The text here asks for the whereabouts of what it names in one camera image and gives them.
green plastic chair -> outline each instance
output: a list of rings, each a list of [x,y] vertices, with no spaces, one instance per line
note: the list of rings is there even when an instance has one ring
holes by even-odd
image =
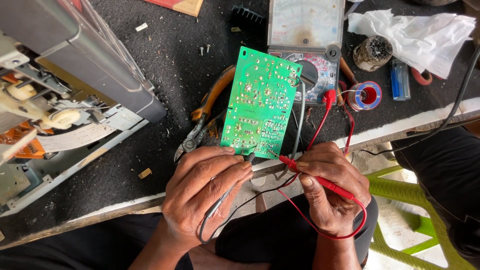
[[[382,230],[377,223],[375,232],[373,233],[374,242],[372,242],[370,245],[370,249],[415,267],[418,270],[475,270],[472,265],[460,257],[450,243],[450,240],[448,240],[445,224],[435,212],[433,206],[427,200],[425,193],[419,185],[382,178],[383,176],[398,172],[402,169],[403,168],[400,166],[394,166],[366,175],[366,177],[370,180],[370,193],[372,195],[417,205],[424,208],[430,215],[430,218],[420,217],[420,227],[415,231],[428,235],[432,238],[401,251],[395,250],[387,245],[382,234]],[[440,244],[440,247],[445,255],[445,259],[448,262],[447,268],[439,267],[433,263],[412,256],[414,253],[425,250],[437,244]]]

green circuit board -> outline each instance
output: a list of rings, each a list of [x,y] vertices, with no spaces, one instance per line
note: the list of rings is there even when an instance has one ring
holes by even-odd
[[[268,150],[280,154],[301,68],[241,47],[220,145],[237,154],[277,159]]]

